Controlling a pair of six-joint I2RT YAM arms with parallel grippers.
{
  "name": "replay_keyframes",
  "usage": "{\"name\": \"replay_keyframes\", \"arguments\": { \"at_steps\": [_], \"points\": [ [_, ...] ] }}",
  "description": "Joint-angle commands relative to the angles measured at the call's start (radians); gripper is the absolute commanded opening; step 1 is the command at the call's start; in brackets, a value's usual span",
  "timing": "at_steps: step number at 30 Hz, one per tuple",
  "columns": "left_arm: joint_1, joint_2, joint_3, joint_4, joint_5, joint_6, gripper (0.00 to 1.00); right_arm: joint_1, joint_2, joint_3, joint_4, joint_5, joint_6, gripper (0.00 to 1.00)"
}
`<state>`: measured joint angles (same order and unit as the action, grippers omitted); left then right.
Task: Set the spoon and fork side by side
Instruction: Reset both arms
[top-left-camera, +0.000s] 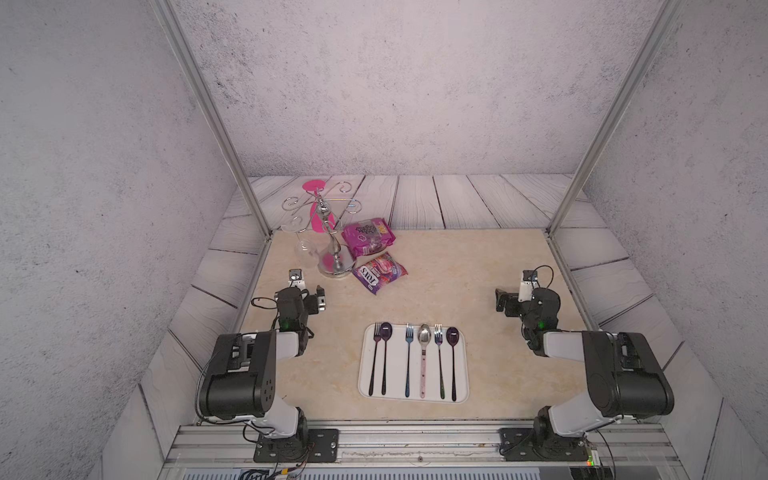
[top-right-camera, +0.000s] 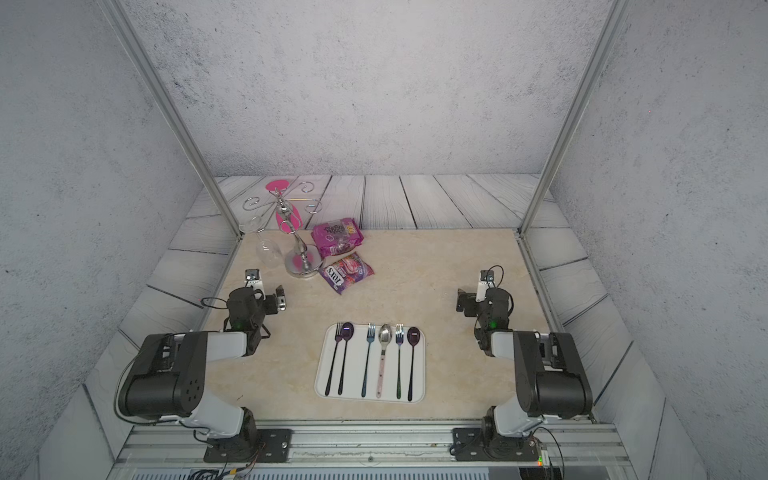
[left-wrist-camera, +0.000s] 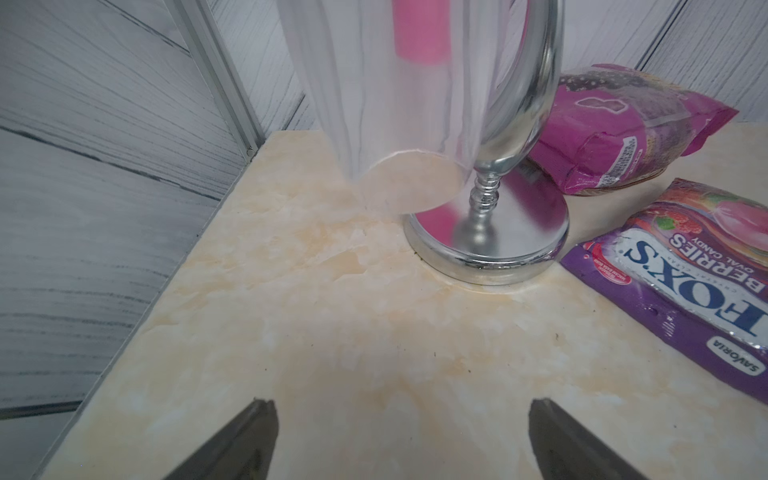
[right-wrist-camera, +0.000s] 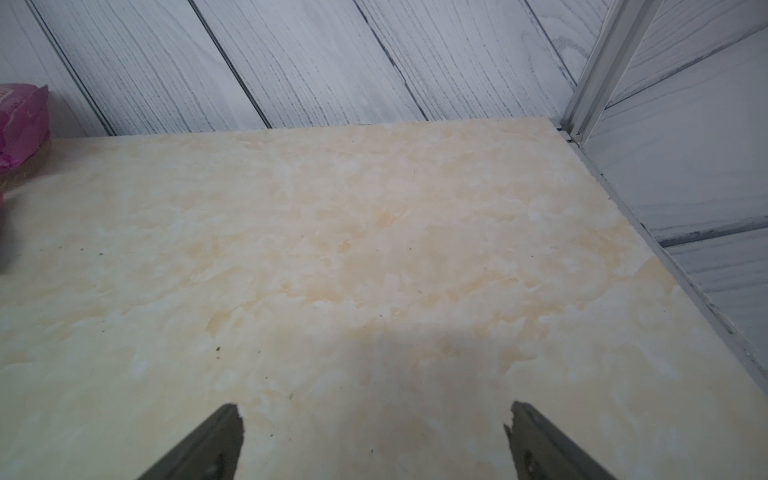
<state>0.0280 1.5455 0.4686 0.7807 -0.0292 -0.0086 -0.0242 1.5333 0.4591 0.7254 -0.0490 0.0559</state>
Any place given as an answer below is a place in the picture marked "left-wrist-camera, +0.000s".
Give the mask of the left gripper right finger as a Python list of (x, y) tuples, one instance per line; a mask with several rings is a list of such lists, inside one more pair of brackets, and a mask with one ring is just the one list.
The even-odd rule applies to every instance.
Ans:
[(531, 402), (528, 436), (544, 479), (646, 479), (549, 398)]

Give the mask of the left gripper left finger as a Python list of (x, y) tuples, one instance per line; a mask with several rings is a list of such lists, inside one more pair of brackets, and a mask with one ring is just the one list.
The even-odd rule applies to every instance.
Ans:
[(266, 479), (278, 432), (274, 401), (254, 399), (166, 479)]

